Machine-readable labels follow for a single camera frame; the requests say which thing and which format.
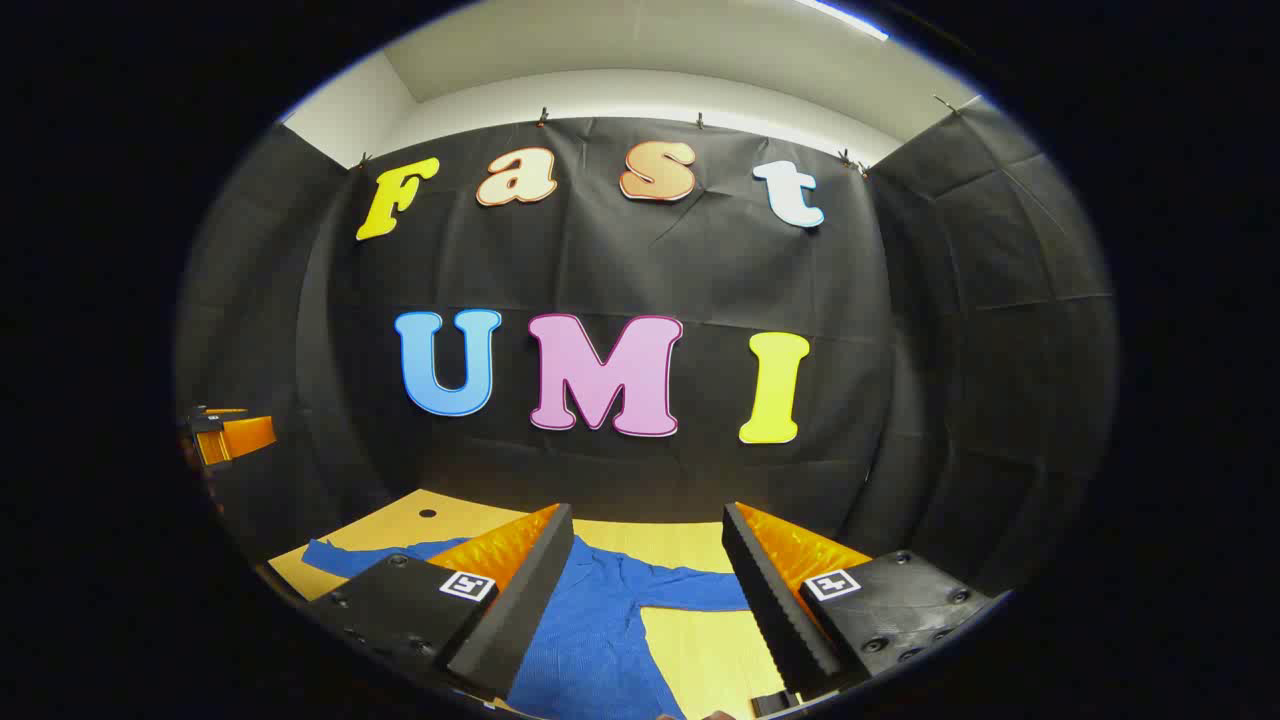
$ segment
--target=letter u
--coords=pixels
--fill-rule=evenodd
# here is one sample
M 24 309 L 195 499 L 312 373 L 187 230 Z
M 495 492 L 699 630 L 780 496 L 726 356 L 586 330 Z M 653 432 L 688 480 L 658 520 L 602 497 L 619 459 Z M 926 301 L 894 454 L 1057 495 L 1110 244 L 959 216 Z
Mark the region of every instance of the letter u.
M 493 310 L 462 310 L 453 324 L 462 331 L 467 380 L 448 389 L 435 379 L 435 333 L 443 325 L 435 313 L 404 313 L 396 318 L 401 336 L 404 389 L 415 405 L 433 415 L 470 415 L 489 402 L 493 393 L 493 331 L 502 315 Z

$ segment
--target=white wall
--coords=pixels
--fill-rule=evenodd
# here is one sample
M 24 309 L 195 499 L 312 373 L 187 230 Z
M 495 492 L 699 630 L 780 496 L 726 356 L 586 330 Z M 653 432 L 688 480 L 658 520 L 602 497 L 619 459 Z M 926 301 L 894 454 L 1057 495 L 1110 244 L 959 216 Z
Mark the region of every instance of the white wall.
M 901 141 L 850 117 L 753 85 L 657 70 L 573 70 L 471 87 L 410 110 L 371 155 L 488 126 L 552 118 L 637 117 L 703 123 L 806 145 L 872 165 Z
M 387 135 L 416 105 L 387 55 L 378 51 L 300 102 L 284 127 L 352 168 L 362 152 L 378 155 Z

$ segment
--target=pink letter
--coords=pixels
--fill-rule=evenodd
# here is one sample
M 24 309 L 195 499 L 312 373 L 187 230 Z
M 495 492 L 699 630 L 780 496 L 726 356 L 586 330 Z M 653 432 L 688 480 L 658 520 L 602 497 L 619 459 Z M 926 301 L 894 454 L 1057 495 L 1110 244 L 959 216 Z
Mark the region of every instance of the pink letter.
M 577 418 L 568 411 L 564 391 L 573 393 L 582 418 L 600 429 L 613 401 L 626 388 L 622 413 L 613 429 L 628 436 L 676 434 L 676 419 L 667 400 L 671 347 L 684 334 L 675 318 L 640 315 L 622 328 L 607 363 L 586 337 L 586 328 L 573 315 L 539 315 L 529 322 L 529 334 L 541 348 L 538 407 L 529 415 L 545 430 L 567 430 Z

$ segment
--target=ceiling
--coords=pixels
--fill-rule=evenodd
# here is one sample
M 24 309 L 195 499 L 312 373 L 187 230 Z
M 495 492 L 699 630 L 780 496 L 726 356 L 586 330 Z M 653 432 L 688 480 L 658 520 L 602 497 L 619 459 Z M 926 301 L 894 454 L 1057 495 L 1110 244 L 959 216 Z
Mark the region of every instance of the ceiling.
M 895 42 L 792 0 L 485 0 L 385 55 L 419 102 L 525 76 L 668 70 L 785 92 L 906 141 L 977 92 Z

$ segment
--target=blue cloth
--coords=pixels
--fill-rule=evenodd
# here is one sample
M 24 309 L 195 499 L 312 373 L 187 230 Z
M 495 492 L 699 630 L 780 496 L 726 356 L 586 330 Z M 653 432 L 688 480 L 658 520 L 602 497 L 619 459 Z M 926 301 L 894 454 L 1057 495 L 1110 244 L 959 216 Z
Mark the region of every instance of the blue cloth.
M 369 551 L 311 541 L 302 561 L 352 578 L 394 552 L 429 560 L 466 539 Z M 732 574 L 658 568 L 575 537 L 507 703 L 548 720 L 655 720 L 664 712 L 684 720 L 649 653 L 641 607 L 748 609 Z

